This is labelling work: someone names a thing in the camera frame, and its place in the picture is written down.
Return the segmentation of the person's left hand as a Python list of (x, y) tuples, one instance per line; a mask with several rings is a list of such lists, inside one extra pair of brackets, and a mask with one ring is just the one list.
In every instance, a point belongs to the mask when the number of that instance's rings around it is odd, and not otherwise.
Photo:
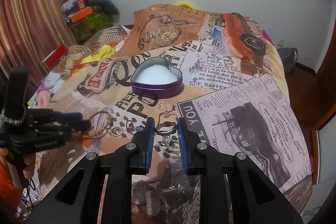
[[(1, 163), (6, 168), (9, 167), (8, 162), (6, 160), (6, 156), (9, 154), (9, 150), (6, 148), (0, 148), (0, 157), (1, 157)], [(33, 153), (31, 155), (24, 155), (23, 160), (25, 162), (25, 169), (23, 170), (23, 174), (27, 180), (31, 179), (34, 175), (35, 170), (35, 160), (36, 160), (36, 154)]]

